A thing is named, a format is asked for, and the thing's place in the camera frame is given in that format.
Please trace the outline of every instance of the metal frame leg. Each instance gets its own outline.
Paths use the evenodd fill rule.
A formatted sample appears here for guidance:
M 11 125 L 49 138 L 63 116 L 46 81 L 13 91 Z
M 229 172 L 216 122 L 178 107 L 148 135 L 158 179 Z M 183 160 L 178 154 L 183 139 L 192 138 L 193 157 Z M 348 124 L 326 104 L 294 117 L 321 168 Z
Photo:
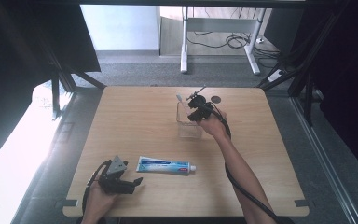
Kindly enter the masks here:
M 60 78 L 57 70 L 51 72 L 51 93 L 52 93 L 52 104 L 53 104 L 52 119 L 55 120 L 61 113 Z
M 73 73 L 73 74 L 77 75 L 78 77 L 83 78 L 84 80 L 88 81 L 89 83 L 91 83 L 92 85 L 97 87 L 98 89 L 103 90 L 106 87 L 106 85 L 104 85 L 102 82 L 96 80 L 95 78 L 87 75 L 84 72 L 76 71 L 75 69 L 73 69 L 71 67 L 67 67 L 67 69 L 69 70 L 70 73 Z
M 180 72 L 183 74 L 187 73 L 187 19 L 188 19 L 187 12 L 188 12 L 188 7 L 185 7 L 185 13 L 183 17 L 182 52 L 180 58 Z
M 266 9 L 261 8 L 260 13 L 257 17 L 257 23 L 255 24 L 255 28 L 252 33 L 251 42 L 249 43 L 249 45 L 244 47 L 246 56 L 248 56 L 248 60 L 252 67 L 254 75 L 260 75 L 260 69 L 258 68 L 257 62 L 255 61 L 255 56 L 253 55 L 253 49 L 255 47 L 255 41 L 257 40 L 258 33 L 260 32 L 261 25 L 263 24 L 264 14 L 266 14 Z

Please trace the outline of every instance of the wooden table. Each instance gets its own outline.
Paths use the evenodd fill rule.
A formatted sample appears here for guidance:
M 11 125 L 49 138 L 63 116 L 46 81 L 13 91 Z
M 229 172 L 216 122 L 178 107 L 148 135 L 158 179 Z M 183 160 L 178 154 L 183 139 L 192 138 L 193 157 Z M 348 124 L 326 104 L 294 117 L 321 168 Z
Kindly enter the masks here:
M 121 195 L 111 217 L 241 217 L 240 204 L 227 179 L 220 149 L 210 135 L 178 136 L 176 94 L 186 98 L 200 88 L 108 87 L 103 96 L 64 207 L 68 217 L 80 217 L 85 186 L 98 166 L 118 155 L 128 161 L 122 180 L 143 177 L 132 195 Z M 265 93 L 254 88 L 206 88 L 207 101 L 227 112 L 232 141 L 259 178 L 275 213 L 302 217 L 307 206 Z M 135 171 L 140 156 L 190 161 L 192 175 L 146 174 Z

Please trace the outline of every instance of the blue toothpaste tube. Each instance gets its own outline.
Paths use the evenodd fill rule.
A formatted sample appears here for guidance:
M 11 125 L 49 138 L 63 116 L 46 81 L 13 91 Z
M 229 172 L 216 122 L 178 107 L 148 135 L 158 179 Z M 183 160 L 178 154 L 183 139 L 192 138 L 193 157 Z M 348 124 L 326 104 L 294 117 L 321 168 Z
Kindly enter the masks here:
M 190 165 L 188 161 L 166 161 L 141 156 L 136 171 L 188 175 L 196 171 L 196 166 Z

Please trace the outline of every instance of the gray carpet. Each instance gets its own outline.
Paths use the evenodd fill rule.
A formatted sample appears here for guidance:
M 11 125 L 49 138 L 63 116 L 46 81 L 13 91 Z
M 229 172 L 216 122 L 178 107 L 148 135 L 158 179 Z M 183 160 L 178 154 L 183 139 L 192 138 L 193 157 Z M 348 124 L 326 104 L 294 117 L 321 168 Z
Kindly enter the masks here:
M 248 63 L 189 63 L 183 75 L 179 63 L 103 63 L 101 70 L 88 74 L 107 86 L 254 87 L 270 69 L 261 67 L 261 75 L 255 76 Z M 79 78 L 76 83 L 90 86 Z M 286 90 L 289 84 L 275 89 Z
M 268 71 L 261 68 L 261 76 L 256 77 L 247 63 L 190 63 L 189 75 L 180 74 L 179 63 L 104 63 L 101 68 L 101 73 L 89 74 L 108 86 L 253 87 Z M 77 76 L 74 78 L 79 86 L 76 97 L 65 111 L 50 156 L 40 168 L 13 223 L 75 222 L 62 214 L 62 202 L 71 185 L 102 91 Z M 290 80 L 268 91 L 267 96 L 310 207 L 307 217 L 293 217 L 292 220 L 298 224 L 349 223 L 285 93 L 289 84 Z M 312 109 L 314 128 L 358 207 L 358 162 L 325 121 L 319 107 L 315 104 Z M 108 221 L 117 223 L 113 218 Z M 228 223 L 229 220 L 214 222 Z M 188 220 L 178 218 L 173 222 L 166 219 L 161 223 L 188 223 Z M 211 223 L 211 220 L 199 220 L 198 223 Z

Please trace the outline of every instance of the floor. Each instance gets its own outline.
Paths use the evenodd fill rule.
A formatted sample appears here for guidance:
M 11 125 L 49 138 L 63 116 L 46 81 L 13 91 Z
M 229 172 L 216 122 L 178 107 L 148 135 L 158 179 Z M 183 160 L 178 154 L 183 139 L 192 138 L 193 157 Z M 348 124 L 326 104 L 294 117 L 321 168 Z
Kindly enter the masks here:
M 109 86 L 202 86 L 206 84 L 221 87 L 253 87 L 266 75 L 270 69 L 269 66 L 274 64 L 273 60 L 260 61 L 266 67 L 261 66 L 260 76 L 254 76 L 243 54 L 243 49 L 239 49 L 239 53 L 233 55 L 193 55 L 189 57 L 191 72 L 188 75 L 182 75 L 179 71 L 179 57 L 176 53 L 158 55 L 153 52 L 134 51 L 97 52 L 97 54 L 103 71 L 89 74 Z M 62 102 L 62 116 L 54 122 L 50 122 L 51 97 L 45 89 L 48 89 L 49 83 L 35 89 L 35 96 L 39 95 L 39 97 L 34 98 L 29 111 L 34 111 L 34 114 L 43 118 L 29 119 L 28 122 L 34 125 L 33 128 L 24 130 L 26 134 L 20 134 L 27 138 L 16 140 L 17 145 L 13 147 L 15 154 L 8 155 L 8 159 L 0 163 L 1 168 L 9 161 L 14 162 L 13 165 L 5 166 L 7 169 L 0 169 L 0 223 L 10 221 L 15 224 L 75 223 L 75 218 L 62 214 L 62 207 L 65 206 L 66 192 L 71 185 L 72 176 L 86 142 L 102 91 L 79 77 L 74 76 L 74 79 L 78 88 L 72 96 L 62 91 L 62 99 L 68 96 L 71 101 L 68 105 Z M 353 214 L 358 215 L 358 161 L 324 119 L 317 102 L 312 107 L 313 126 L 310 127 L 302 120 L 301 98 L 292 99 L 287 96 L 285 90 L 289 85 L 290 80 L 266 94 L 297 178 L 308 200 L 307 206 L 310 208 L 310 214 L 307 217 L 291 217 L 291 219 L 295 223 L 304 224 L 358 223 L 358 217 L 354 220 L 350 218 Z M 41 132 L 41 130 L 48 130 L 48 128 L 41 128 L 41 120 L 49 120 L 43 121 L 47 125 L 44 127 L 51 127 L 49 132 Z M 37 160 L 30 156 L 24 159 L 23 155 L 28 155 L 30 152 L 41 152 L 42 146 L 37 143 L 40 144 L 42 140 L 38 140 L 38 133 L 39 136 L 44 136 L 41 138 L 43 141 L 47 141 L 46 151 L 44 154 L 35 155 Z M 30 142 L 30 136 L 34 140 L 32 141 L 34 145 L 25 144 Z M 24 144 L 29 145 L 30 151 L 20 151 Z M 30 161 L 34 161 L 34 165 L 27 164 Z M 10 170 L 18 169 L 16 166 L 20 164 L 25 167 L 24 170 L 33 170 L 27 177 L 24 177 L 26 181 L 22 181 L 22 173 L 21 175 L 19 173 L 7 174 Z M 330 165 L 333 167 L 333 172 L 331 169 L 326 169 Z M 21 185 L 25 188 L 16 191 L 17 186 L 20 189 Z M 347 204 L 354 204 L 354 210 L 347 208 Z M 9 209 L 12 211 L 10 215 L 7 214 Z M 133 219 L 131 221 L 135 223 L 236 223 L 235 221 L 238 220 L 174 218 Z M 128 220 L 109 218 L 108 223 L 128 223 Z
M 160 7 L 161 39 L 160 54 L 180 55 L 182 48 L 182 11 L 181 7 Z M 260 12 L 257 8 L 230 7 L 189 7 L 189 18 L 218 18 L 255 20 Z M 266 10 L 264 22 L 260 27 L 260 37 L 264 34 L 269 20 L 270 9 Z M 217 33 L 217 32 L 188 32 L 188 55 L 243 55 L 242 46 L 249 43 L 249 34 Z M 261 49 L 276 50 L 273 45 L 260 45 Z

